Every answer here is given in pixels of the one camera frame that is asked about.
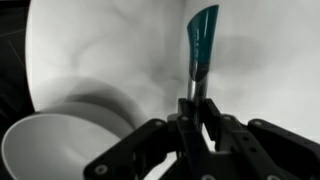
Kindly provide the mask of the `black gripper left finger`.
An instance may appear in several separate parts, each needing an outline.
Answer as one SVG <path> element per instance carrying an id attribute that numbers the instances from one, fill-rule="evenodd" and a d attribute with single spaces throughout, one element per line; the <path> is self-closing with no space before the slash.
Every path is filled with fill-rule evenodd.
<path id="1" fill-rule="evenodd" d="M 208 146 L 194 122 L 194 106 L 186 99 L 178 100 L 178 130 L 181 134 L 192 180 L 214 180 Z"/>

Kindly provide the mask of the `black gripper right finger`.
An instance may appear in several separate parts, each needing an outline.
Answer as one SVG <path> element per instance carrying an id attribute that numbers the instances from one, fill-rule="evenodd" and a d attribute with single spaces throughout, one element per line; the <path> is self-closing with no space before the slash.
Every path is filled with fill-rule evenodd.
<path id="1" fill-rule="evenodd" d="M 267 154 L 243 124 L 234 116 L 221 114 L 211 99 L 202 103 L 199 115 L 215 142 L 216 155 L 225 155 L 219 167 L 233 176 L 225 180 L 266 180 Z"/>

